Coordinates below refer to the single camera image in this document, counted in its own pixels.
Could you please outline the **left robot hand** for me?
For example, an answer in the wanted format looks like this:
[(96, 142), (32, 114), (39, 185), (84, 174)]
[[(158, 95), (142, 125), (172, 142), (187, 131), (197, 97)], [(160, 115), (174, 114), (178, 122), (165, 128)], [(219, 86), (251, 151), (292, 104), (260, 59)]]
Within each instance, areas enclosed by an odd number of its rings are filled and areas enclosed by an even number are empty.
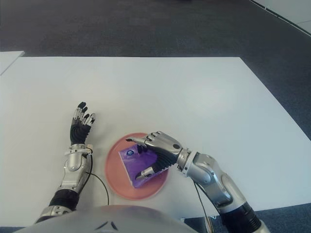
[(86, 138), (95, 122), (95, 113), (86, 114), (88, 107), (85, 102), (81, 102), (74, 111), (71, 126), (70, 126), (70, 143), (85, 144)]

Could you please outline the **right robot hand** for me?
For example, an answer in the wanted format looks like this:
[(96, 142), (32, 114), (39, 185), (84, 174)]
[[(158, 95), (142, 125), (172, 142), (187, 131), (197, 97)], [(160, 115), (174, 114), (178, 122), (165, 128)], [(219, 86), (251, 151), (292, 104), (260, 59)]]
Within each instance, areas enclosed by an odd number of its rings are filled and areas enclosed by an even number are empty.
[(142, 138), (128, 137), (126, 141), (136, 143), (139, 152), (151, 151), (156, 154), (156, 161), (140, 171), (135, 176), (136, 180), (146, 179), (176, 164), (183, 149), (176, 139), (160, 131), (150, 133)]

